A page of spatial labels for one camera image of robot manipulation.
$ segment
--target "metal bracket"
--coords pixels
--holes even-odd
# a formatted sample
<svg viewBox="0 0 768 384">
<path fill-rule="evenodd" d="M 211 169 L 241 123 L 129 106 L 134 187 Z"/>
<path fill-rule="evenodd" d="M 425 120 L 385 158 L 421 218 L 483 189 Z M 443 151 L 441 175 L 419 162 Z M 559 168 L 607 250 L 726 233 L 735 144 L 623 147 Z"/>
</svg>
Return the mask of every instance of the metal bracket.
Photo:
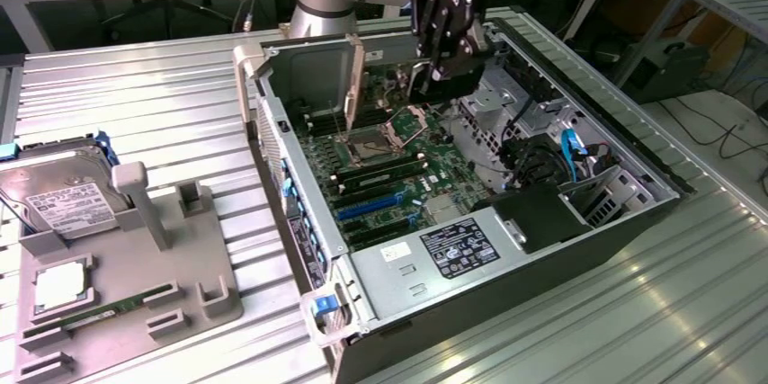
<svg viewBox="0 0 768 384">
<path fill-rule="evenodd" d="M 358 117 L 358 104 L 361 103 L 361 86 L 363 85 L 363 74 L 366 70 L 366 47 L 358 35 L 347 35 L 347 40 L 355 47 L 353 61 L 353 78 L 350 80 L 350 90 L 345 101 L 345 117 L 347 119 L 347 131 L 353 130 Z"/>
<path fill-rule="evenodd" d="M 251 106 L 249 104 L 247 79 L 259 79 L 259 70 L 267 63 L 267 56 L 262 44 L 249 44 L 235 47 L 235 84 L 238 87 L 238 102 L 243 123 L 251 122 Z"/>
</svg>

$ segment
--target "warning label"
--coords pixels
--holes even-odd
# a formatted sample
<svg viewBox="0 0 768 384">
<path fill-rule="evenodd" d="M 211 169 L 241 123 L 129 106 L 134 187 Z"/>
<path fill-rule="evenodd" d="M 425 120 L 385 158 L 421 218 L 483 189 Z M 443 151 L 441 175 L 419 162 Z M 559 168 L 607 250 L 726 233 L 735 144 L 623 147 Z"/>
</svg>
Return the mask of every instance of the warning label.
<svg viewBox="0 0 768 384">
<path fill-rule="evenodd" d="M 97 183 L 33 195 L 27 201 L 58 233 L 69 233 L 115 219 Z"/>
<path fill-rule="evenodd" d="M 446 279 L 454 279 L 499 259 L 473 218 L 422 235 L 422 241 Z"/>
</svg>

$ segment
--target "blue clip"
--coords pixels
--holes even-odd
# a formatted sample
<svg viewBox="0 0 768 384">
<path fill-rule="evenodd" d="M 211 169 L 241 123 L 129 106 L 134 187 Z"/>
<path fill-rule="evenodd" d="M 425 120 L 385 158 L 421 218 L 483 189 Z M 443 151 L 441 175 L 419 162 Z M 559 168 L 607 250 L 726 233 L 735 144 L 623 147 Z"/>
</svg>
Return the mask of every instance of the blue clip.
<svg viewBox="0 0 768 384">
<path fill-rule="evenodd" d="M 323 317 L 337 310 L 339 310 L 339 299 L 337 299 L 335 294 L 315 299 L 315 305 L 313 305 L 315 318 Z"/>
<path fill-rule="evenodd" d="M 409 215 L 409 217 L 407 217 L 409 218 L 409 224 L 411 226 L 414 226 L 417 224 L 417 220 L 419 219 L 421 214 L 422 214 L 421 212 L 417 212 L 417 213 L 413 213 Z"/>
<path fill-rule="evenodd" d="M 574 151 L 578 152 L 579 155 L 587 155 L 587 149 L 579 142 L 577 131 L 571 128 L 565 129 L 561 134 L 561 148 L 563 150 L 566 162 L 569 163 L 569 169 L 571 170 L 571 179 L 574 182 L 579 182 L 579 177 L 577 176 L 577 165 L 574 164 Z"/>
<path fill-rule="evenodd" d="M 102 148 L 105 149 L 105 154 L 107 155 L 107 160 L 110 161 L 110 164 L 121 165 L 121 161 L 118 160 L 118 154 L 113 150 L 113 141 L 110 140 L 107 132 L 101 130 L 99 134 L 97 134 L 97 137 L 94 137 L 94 139 L 99 142 L 99 144 L 102 144 Z"/>
<path fill-rule="evenodd" d="M 294 186 L 294 179 L 289 177 L 283 180 L 283 197 L 291 196 L 291 187 Z"/>
<path fill-rule="evenodd" d="M 0 145 L 0 162 L 17 159 L 19 156 L 19 144 L 7 143 Z"/>
</svg>

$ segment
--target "motherboard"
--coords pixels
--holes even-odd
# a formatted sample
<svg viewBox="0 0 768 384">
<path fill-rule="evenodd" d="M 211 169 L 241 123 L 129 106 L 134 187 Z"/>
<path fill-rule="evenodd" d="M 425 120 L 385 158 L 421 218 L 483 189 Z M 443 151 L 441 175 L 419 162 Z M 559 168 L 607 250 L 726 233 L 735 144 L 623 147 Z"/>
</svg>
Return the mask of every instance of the motherboard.
<svg viewBox="0 0 768 384">
<path fill-rule="evenodd" d="M 407 104 L 403 66 L 366 73 L 361 127 L 306 117 L 306 158 L 349 246 L 365 249 L 473 211 L 493 194 L 443 125 L 450 115 Z"/>
</svg>

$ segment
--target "ram module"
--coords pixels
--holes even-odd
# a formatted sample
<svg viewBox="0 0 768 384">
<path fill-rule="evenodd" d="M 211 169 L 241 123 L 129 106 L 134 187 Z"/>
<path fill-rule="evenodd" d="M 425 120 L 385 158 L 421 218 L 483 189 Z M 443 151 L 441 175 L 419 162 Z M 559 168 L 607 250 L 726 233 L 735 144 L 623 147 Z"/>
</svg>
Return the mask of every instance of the ram module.
<svg viewBox="0 0 768 384">
<path fill-rule="evenodd" d="M 345 195 L 421 175 L 427 167 L 425 154 L 418 153 L 354 171 L 341 172 L 331 177 L 331 180 L 339 187 L 339 194 Z"/>
</svg>

